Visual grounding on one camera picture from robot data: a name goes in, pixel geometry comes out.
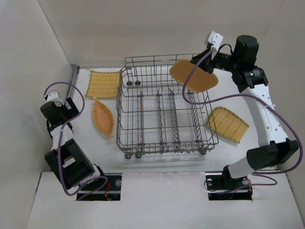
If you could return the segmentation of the orange rounded woven plate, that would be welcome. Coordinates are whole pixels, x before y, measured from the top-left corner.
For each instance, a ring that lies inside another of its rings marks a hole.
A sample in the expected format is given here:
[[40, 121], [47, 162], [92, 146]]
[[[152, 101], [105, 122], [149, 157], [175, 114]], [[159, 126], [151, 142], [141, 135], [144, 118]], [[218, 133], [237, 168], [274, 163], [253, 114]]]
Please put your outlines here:
[[[195, 65], [190, 59], [181, 59], [177, 61], [169, 70], [173, 79], [184, 84]], [[207, 91], [218, 84], [218, 78], [214, 73], [208, 73], [201, 68], [196, 68], [186, 87], [194, 92]]]

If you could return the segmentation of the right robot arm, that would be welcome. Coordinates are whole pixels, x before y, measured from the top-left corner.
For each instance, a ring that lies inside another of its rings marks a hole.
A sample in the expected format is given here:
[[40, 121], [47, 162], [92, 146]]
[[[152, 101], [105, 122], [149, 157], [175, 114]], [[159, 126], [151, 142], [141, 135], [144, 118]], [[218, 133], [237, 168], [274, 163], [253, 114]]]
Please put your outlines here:
[[226, 190], [249, 174], [267, 177], [260, 170], [285, 163], [296, 151], [299, 159], [285, 172], [296, 169], [303, 159], [303, 146], [300, 137], [288, 122], [275, 111], [269, 94], [268, 79], [262, 68], [256, 66], [259, 49], [257, 39], [250, 35], [240, 35], [230, 54], [220, 52], [223, 36], [214, 31], [207, 35], [206, 50], [191, 60], [195, 70], [212, 73], [214, 69], [230, 72], [238, 88], [237, 97], [243, 97], [248, 105], [258, 136], [258, 148], [249, 149], [246, 156], [223, 168], [221, 182]]

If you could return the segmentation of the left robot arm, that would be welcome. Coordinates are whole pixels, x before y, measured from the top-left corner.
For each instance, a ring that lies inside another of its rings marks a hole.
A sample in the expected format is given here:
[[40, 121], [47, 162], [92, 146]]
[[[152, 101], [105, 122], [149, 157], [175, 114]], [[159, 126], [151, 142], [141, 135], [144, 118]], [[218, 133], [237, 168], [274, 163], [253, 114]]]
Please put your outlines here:
[[52, 148], [44, 158], [57, 179], [69, 190], [99, 177], [104, 178], [105, 174], [99, 166], [89, 161], [73, 139], [71, 123], [64, 124], [80, 114], [70, 97], [67, 102], [70, 108], [57, 94], [50, 94], [46, 96], [46, 103], [40, 110], [47, 119], [47, 130], [53, 140]]

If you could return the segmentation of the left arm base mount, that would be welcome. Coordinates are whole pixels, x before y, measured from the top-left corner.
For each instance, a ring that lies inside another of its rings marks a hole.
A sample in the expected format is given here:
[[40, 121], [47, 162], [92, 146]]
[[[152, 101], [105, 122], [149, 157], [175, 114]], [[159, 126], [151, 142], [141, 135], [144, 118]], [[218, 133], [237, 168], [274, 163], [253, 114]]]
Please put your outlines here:
[[122, 188], [122, 173], [106, 174], [107, 183], [99, 179], [87, 184], [78, 192], [76, 200], [80, 201], [120, 201]]

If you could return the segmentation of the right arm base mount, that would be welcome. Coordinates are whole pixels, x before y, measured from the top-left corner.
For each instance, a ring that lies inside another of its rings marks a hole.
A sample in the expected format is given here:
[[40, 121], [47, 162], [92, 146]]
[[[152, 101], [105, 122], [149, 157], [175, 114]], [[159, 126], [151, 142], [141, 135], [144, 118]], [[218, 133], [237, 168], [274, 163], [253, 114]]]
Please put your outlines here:
[[253, 190], [248, 177], [225, 183], [221, 172], [205, 173], [204, 187], [209, 200], [252, 200]]

